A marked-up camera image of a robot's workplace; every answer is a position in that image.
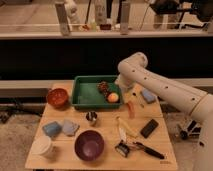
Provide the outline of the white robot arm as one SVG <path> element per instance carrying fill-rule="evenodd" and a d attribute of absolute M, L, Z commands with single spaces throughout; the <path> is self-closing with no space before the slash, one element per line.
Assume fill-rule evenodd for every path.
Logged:
<path fill-rule="evenodd" d="M 136 52 L 119 62 L 116 84 L 123 94 L 137 83 L 201 125 L 193 171 L 213 171 L 213 94 L 146 69 L 147 56 Z"/>

